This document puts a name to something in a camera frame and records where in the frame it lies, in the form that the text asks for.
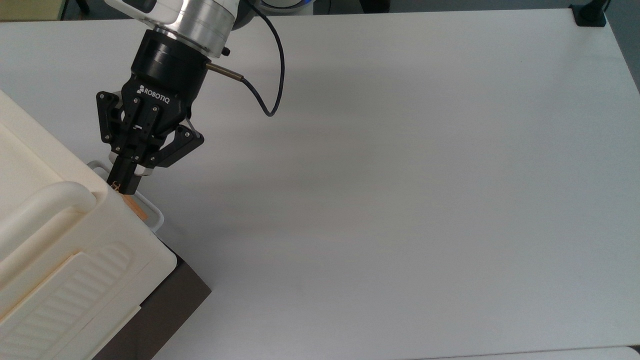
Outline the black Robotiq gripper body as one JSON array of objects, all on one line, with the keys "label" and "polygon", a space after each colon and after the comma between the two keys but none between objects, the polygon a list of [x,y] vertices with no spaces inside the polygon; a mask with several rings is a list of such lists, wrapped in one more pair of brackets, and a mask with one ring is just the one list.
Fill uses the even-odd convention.
[{"label": "black Robotiq gripper body", "polygon": [[157,151],[192,114],[210,59],[158,30],[146,30],[122,86],[126,141],[122,155]]}]

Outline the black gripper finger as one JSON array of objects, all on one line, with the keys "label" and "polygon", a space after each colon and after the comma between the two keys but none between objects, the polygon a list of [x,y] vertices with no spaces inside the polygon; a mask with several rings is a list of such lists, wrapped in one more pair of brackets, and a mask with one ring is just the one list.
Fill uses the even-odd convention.
[{"label": "black gripper finger", "polygon": [[187,154],[196,150],[205,142],[203,134],[188,126],[179,125],[174,130],[173,140],[167,145],[155,150],[147,152],[144,155],[135,155],[130,162],[133,167],[132,171],[124,175],[121,180],[121,193],[124,195],[132,195],[140,184],[142,174],[135,173],[137,166],[145,169],[154,170],[156,167],[169,168],[182,160]]},{"label": "black gripper finger", "polygon": [[96,94],[96,107],[100,139],[110,146],[109,158],[112,161],[112,168],[107,184],[118,193],[123,194],[125,186],[121,176],[122,166],[118,163],[118,157],[125,147],[127,135],[122,121],[124,110],[121,94],[99,91]]}]

